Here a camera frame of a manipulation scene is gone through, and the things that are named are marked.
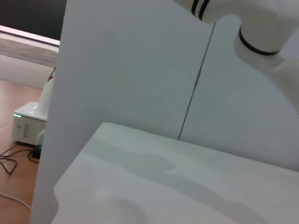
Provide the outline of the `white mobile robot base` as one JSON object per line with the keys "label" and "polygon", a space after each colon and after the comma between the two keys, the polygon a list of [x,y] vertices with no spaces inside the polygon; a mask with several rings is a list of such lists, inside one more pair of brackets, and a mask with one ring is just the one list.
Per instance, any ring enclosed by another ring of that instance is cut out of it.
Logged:
{"label": "white mobile robot base", "polygon": [[38,145],[43,140],[50,108],[54,77],[44,85],[39,102],[29,102],[14,112],[12,140]]}

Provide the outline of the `white partition panel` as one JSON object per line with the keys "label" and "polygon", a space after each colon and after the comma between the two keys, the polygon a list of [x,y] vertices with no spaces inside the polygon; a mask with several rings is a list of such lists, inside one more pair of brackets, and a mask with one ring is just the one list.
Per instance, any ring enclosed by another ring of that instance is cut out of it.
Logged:
{"label": "white partition panel", "polygon": [[179,138],[212,30],[174,0],[67,0],[30,224],[102,123]]}
{"label": "white partition panel", "polygon": [[234,52],[240,22],[200,25],[208,42],[182,141],[299,171],[299,114]]}

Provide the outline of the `black power adapter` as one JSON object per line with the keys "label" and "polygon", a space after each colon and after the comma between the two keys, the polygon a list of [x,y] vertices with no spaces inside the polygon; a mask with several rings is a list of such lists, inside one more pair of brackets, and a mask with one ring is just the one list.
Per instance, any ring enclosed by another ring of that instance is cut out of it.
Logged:
{"label": "black power adapter", "polygon": [[32,152],[32,157],[36,159],[40,159],[41,150],[42,150],[42,145],[36,145],[35,149]]}

